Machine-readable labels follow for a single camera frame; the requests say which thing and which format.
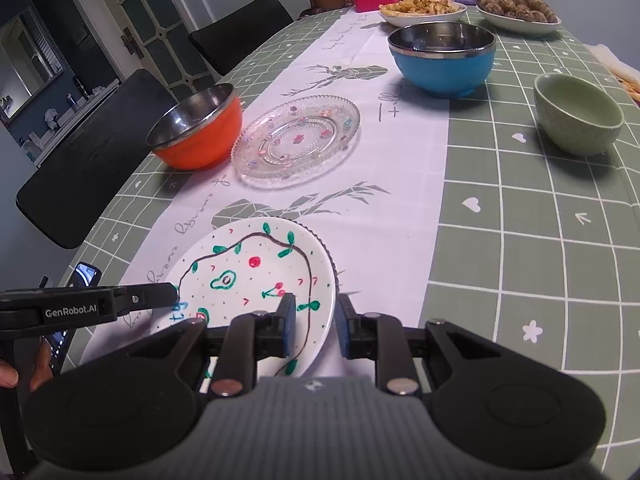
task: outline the green bowl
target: green bowl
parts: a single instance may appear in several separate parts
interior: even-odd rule
[[[538,119],[548,136],[572,155],[602,153],[620,134],[625,117],[609,94],[567,74],[541,74],[534,83]]]

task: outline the door handle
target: door handle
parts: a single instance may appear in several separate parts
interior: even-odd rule
[[[133,36],[131,31],[129,30],[129,27],[125,27],[123,30],[123,33],[124,34],[120,37],[120,39],[122,40],[122,43],[124,43],[124,46],[127,47],[127,50],[129,51],[129,53],[135,54],[136,56],[138,56],[139,59],[142,59],[143,57],[145,57],[144,52],[142,52],[142,49],[138,45],[136,38]]]

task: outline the orange bowl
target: orange bowl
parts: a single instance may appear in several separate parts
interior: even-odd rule
[[[229,83],[186,98],[165,113],[146,145],[172,168],[200,170],[229,157],[242,128],[240,99]]]

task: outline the green checkered tablecloth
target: green checkered tablecloth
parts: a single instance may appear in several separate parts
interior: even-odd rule
[[[223,81],[246,108],[344,12],[291,24]],[[496,32],[475,9],[466,19]],[[589,384],[607,410],[593,461],[623,479],[640,465],[640,108],[564,29],[532,39],[497,33],[486,84],[450,102],[421,322],[445,317]],[[622,106],[626,124],[606,154],[567,155],[536,126],[533,81],[554,71],[602,87]],[[117,284],[190,176],[149,155],[62,281],[83,260],[103,270],[102,284]],[[65,367],[79,361],[91,335],[77,332]]]

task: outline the dining table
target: dining table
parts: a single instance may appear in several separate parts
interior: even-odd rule
[[[350,99],[360,129],[347,158],[290,187],[247,185],[230,162],[191,173],[150,154],[78,249],[101,285],[164,281],[184,252],[234,220],[280,216],[311,229],[358,312],[405,326],[444,318],[588,384],[606,409],[592,461],[614,480],[640,466],[640,108],[564,27],[495,33],[485,84],[456,100],[401,75],[393,30],[354,9],[300,19],[247,56],[232,83],[247,124],[310,95]],[[605,153],[572,156],[536,120],[534,80],[585,79],[621,106]],[[150,311],[80,329],[63,371],[149,334]],[[340,358],[335,330],[306,375],[372,374]]]

